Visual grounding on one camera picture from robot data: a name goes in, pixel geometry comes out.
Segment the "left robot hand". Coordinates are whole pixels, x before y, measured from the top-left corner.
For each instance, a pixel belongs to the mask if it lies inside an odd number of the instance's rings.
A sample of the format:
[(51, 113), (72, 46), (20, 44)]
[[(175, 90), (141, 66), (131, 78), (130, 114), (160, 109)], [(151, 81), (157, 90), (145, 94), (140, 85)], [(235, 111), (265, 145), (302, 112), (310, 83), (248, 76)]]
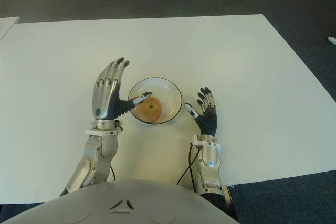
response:
[(152, 95), (152, 92), (145, 92), (130, 100), (120, 99), (121, 78), (129, 63), (123, 57), (118, 58), (99, 74), (92, 96), (92, 114), (95, 119), (117, 119)]

